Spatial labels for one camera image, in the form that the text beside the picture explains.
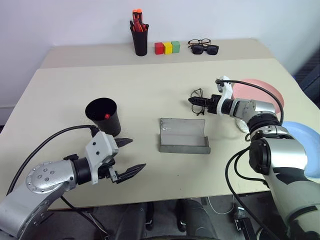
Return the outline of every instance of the red block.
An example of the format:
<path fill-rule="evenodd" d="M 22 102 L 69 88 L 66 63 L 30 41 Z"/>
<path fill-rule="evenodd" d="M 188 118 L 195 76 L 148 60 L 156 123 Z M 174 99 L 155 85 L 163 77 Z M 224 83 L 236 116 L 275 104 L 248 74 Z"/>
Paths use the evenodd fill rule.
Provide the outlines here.
<path fill-rule="evenodd" d="M 155 54 L 164 54 L 165 52 L 164 44 L 162 42 L 154 43 L 154 51 L 155 51 Z"/>

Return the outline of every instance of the beige tabletop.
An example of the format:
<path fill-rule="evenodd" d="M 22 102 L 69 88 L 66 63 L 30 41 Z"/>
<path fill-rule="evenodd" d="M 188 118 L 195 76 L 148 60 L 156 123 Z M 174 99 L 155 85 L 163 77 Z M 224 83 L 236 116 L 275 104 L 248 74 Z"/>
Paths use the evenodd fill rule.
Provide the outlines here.
<path fill-rule="evenodd" d="M 146 163 L 146 167 L 121 184 L 102 179 L 96 185 L 77 186 L 65 193 L 72 204 L 87 207 L 230 194 L 225 167 L 234 153 L 248 146 L 245 134 L 227 115 L 196 116 L 188 102 L 191 91 L 197 88 L 203 89 L 205 97 L 219 94 L 215 79 L 222 75 L 270 83 L 283 95 L 285 121 L 300 122 L 320 132 L 320 111 L 271 57 L 39 69 L 0 134 L 0 201 L 21 163 L 44 139 L 70 126 L 92 124 L 85 116 L 85 107 L 100 97 L 111 98 L 118 105 L 122 127 L 118 137 L 134 139 L 119 149 L 115 169 L 121 173 L 137 164 Z M 205 119 L 211 154 L 159 152 L 160 118 Z M 75 153 L 83 157 L 90 139 L 86 129 L 58 136 L 32 159 L 19 184 L 38 163 Z M 239 161 L 239 172 L 261 177 L 248 160 L 246 154 Z M 237 193 L 267 190 L 260 182 L 238 178 L 233 169 L 230 180 Z M 51 206 L 65 207 L 59 199 Z"/>

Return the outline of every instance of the plate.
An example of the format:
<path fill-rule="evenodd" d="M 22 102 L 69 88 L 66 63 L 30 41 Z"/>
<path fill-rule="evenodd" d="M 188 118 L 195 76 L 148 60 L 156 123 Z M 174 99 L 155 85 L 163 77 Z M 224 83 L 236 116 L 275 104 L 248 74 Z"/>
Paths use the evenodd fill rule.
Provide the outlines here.
<path fill-rule="evenodd" d="M 250 84 L 258 85 L 259 87 L 262 87 L 269 92 L 271 92 L 273 95 L 275 95 L 280 103 L 282 104 L 282 107 L 285 105 L 284 98 L 282 97 L 281 93 L 272 85 L 269 83 L 266 83 L 264 81 L 258 80 L 258 79 L 253 79 L 253 78 L 248 78 L 248 79 L 242 79 L 241 81 L 247 82 Z M 252 100 L 258 100 L 262 102 L 267 102 L 267 103 L 272 103 L 275 108 L 275 113 L 278 114 L 280 113 L 280 108 L 277 104 L 277 102 L 267 93 L 264 91 L 261 91 L 257 88 L 254 88 L 252 86 L 247 86 L 243 85 L 240 83 L 235 83 L 232 86 L 233 94 L 232 97 L 234 99 L 252 99 Z"/>
<path fill-rule="evenodd" d="M 305 149 L 308 163 L 304 175 L 309 178 L 320 178 L 320 135 L 312 128 L 294 121 L 282 124 Z"/>

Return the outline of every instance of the white wall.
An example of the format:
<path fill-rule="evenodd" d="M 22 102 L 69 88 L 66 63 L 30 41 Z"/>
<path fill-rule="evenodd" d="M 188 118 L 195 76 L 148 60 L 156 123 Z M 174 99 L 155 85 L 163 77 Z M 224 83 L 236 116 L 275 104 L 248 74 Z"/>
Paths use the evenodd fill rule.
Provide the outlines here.
<path fill-rule="evenodd" d="M 258 38 L 290 73 L 320 44 L 320 0 L 0 0 L 0 115 L 50 47 L 130 42 L 134 8 L 151 42 Z"/>

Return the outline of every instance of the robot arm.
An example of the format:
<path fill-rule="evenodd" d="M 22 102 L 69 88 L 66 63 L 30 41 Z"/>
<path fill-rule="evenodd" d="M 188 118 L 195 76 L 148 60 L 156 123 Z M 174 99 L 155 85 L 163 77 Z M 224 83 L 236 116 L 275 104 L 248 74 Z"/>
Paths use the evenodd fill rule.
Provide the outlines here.
<path fill-rule="evenodd" d="M 245 121 L 251 141 L 249 164 L 267 181 L 275 205 L 288 227 L 288 236 L 295 240 L 310 236 L 320 239 L 320 184 L 304 175 L 308 162 L 304 147 L 281 126 L 273 104 L 229 99 L 224 95 L 230 91 L 229 83 L 219 79 L 216 83 L 222 96 L 192 97 L 189 101 L 207 107 L 210 113 L 221 112 Z"/>
<path fill-rule="evenodd" d="M 102 178 L 121 183 L 135 176 L 145 166 L 136 165 L 118 174 L 113 169 L 114 156 L 118 151 L 113 136 L 99 131 L 85 147 L 84 158 L 74 154 L 66 160 L 35 166 L 25 182 L 0 203 L 0 240 L 13 239 L 6 233 L 19 240 L 30 238 L 45 217 L 48 207 L 77 184 L 91 181 L 94 185 Z"/>

